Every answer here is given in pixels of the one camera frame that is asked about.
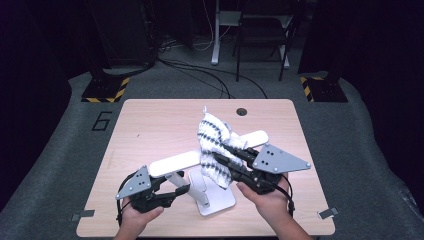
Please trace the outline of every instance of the hand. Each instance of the hand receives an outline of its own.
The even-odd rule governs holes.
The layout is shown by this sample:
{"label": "hand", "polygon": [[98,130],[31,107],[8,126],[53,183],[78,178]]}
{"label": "hand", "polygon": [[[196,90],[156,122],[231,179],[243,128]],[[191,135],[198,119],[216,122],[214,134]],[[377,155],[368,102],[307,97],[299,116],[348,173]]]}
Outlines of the hand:
{"label": "hand", "polygon": [[[278,186],[288,192],[289,184],[281,178]],[[311,239],[308,233],[290,216],[287,211],[288,199],[280,191],[273,191],[264,195],[258,195],[246,184],[239,182],[237,187],[243,195],[252,201],[259,214],[275,231],[278,238],[282,239]]]}
{"label": "hand", "polygon": [[[124,198],[122,206],[125,206],[128,202],[129,198]],[[161,215],[163,210],[163,207],[157,207],[149,212],[140,213],[132,208],[131,204],[128,204],[128,206],[122,210],[122,224],[114,239],[136,239],[138,235],[144,231],[147,223]]]}
{"label": "hand", "polygon": [[[289,184],[282,177],[278,186],[289,192]],[[243,195],[252,201],[256,205],[256,209],[259,214],[272,226],[272,223],[281,222],[291,218],[287,211],[287,202],[288,199],[280,191],[273,191],[268,194],[258,195],[252,189],[250,189],[246,184],[239,182],[237,187],[243,193]]]}

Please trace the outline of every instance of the white cloth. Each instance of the white cloth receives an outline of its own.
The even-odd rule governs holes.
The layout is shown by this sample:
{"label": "white cloth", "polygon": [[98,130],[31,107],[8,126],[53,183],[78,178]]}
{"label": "white cloth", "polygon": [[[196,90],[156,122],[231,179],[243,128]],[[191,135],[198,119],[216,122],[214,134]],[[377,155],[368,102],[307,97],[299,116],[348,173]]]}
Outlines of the white cloth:
{"label": "white cloth", "polygon": [[230,170],[218,163],[212,153],[226,156],[232,162],[241,166],[242,160],[224,149],[223,144],[237,149],[245,149],[246,141],[236,133],[231,132],[231,127],[228,124],[209,113],[205,113],[205,117],[199,123],[197,138],[202,150],[200,157],[202,174],[210,177],[220,187],[228,188],[232,181]]}

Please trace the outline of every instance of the yellow black hazard tape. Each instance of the yellow black hazard tape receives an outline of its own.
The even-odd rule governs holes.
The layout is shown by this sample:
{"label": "yellow black hazard tape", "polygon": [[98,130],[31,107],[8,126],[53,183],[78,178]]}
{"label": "yellow black hazard tape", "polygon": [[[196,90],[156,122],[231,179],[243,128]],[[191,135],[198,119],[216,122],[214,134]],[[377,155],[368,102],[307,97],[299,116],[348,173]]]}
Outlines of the yellow black hazard tape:
{"label": "yellow black hazard tape", "polygon": [[[321,77],[312,77],[314,80],[324,80]],[[311,89],[309,88],[308,81],[306,77],[301,77],[300,82],[302,83],[303,90],[305,91],[306,99],[308,102],[314,102],[314,97],[312,96]]]}
{"label": "yellow black hazard tape", "polygon": [[124,95],[125,92],[125,88],[128,85],[128,82],[130,81],[129,78],[126,78],[122,81],[121,86],[119,87],[118,92],[116,93],[116,95],[114,97],[110,97],[110,98],[82,98],[81,102],[92,102],[92,103],[99,103],[99,102],[119,102],[119,100],[121,99],[122,95]]}

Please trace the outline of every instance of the dark background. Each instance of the dark background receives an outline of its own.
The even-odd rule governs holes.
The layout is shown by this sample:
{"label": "dark background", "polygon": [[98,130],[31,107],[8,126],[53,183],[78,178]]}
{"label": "dark background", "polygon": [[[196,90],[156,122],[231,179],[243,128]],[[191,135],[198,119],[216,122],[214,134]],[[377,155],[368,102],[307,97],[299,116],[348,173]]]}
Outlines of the dark background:
{"label": "dark background", "polygon": [[[187,34],[201,33],[206,24],[201,17],[204,10],[199,9],[203,5],[194,2],[176,4],[185,6],[181,11],[195,20],[184,28],[185,35],[174,36],[188,45]],[[423,212],[420,7],[400,0],[319,0],[299,73],[329,71],[334,59],[344,53],[343,59],[349,61],[342,77],[360,92],[390,168],[407,183]],[[213,13],[214,1],[207,1],[207,8]],[[111,66],[85,1],[2,1],[0,11],[3,208],[60,121],[71,95],[67,81],[89,71],[82,56],[90,56],[103,68]],[[75,36],[82,36],[81,41]],[[81,43],[89,46],[88,55],[81,53]]]}

